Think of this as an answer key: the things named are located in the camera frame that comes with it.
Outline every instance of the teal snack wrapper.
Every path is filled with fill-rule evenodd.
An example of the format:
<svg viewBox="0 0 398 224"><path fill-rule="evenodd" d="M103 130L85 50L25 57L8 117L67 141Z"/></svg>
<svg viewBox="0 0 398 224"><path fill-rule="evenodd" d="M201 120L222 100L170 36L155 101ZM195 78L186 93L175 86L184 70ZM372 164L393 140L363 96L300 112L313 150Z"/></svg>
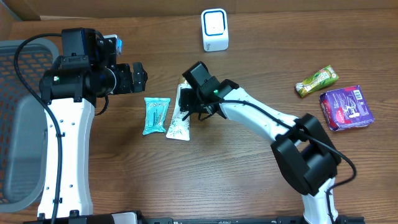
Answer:
<svg viewBox="0 0 398 224"><path fill-rule="evenodd" d="M150 98L145 97L147 115L145 117L145 128L143 135L160 132L165 133L163 127L166 120L167 109L169 108L170 98Z"/></svg>

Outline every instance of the purple box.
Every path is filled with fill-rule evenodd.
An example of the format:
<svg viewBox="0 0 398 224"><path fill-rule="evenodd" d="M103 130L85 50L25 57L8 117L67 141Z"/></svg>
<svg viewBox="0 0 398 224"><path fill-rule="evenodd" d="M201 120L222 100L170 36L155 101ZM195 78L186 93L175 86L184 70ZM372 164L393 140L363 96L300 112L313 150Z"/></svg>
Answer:
<svg viewBox="0 0 398 224"><path fill-rule="evenodd" d="M374 122L359 85L322 93L319 102L332 131L365 127Z"/></svg>

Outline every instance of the wooden tabletop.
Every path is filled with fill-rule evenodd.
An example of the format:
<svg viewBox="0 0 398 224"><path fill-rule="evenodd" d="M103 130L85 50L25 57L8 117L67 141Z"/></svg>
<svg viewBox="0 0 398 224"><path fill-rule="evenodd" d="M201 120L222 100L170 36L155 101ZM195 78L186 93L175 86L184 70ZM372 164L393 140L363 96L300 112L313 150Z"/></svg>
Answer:
<svg viewBox="0 0 398 224"><path fill-rule="evenodd" d="M142 62L143 93L111 96L90 139L90 192L94 213L142 210L148 217L258 218L302 215L298 194L282 177L270 145L244 126L214 116L191 120L191 140L142 135L145 96L172 99L178 79L195 62L219 80L229 78L259 101L284 113L326 121L318 97L361 85L376 119L367 128L333 133L338 150L358 169L354 182L335 190L339 214L367 223L398 222L398 10L278 12L228 16L229 49L204 53L200 16L15 22L9 39L98 29L122 38L118 63ZM51 38L62 50L61 39ZM301 98L294 85L332 65L340 79ZM103 100L98 100L99 111ZM337 181L349 177L345 162ZM35 220L37 204L3 223Z"/></svg>

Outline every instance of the green wrapper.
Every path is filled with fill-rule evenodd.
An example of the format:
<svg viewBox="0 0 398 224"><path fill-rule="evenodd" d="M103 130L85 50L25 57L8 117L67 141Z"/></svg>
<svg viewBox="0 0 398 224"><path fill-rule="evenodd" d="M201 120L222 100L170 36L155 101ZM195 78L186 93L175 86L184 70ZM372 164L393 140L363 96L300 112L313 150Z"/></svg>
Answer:
<svg viewBox="0 0 398 224"><path fill-rule="evenodd" d="M301 97L306 96L313 91L320 90L326 86L330 86L338 79L338 75L330 65L319 70L314 75L306 78L304 81L296 84L296 90Z"/></svg>

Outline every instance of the gray plastic bin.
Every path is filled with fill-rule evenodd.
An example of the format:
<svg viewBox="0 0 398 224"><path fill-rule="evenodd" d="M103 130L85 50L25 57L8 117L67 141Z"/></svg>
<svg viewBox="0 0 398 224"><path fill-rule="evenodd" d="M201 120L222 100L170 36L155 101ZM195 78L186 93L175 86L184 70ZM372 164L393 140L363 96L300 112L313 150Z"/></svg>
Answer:
<svg viewBox="0 0 398 224"><path fill-rule="evenodd" d="M21 43L0 42L0 212L17 212L40 200L45 179L47 122L43 107L14 71ZM34 40L22 50L21 73L36 92L57 57L57 47L47 39Z"/></svg>

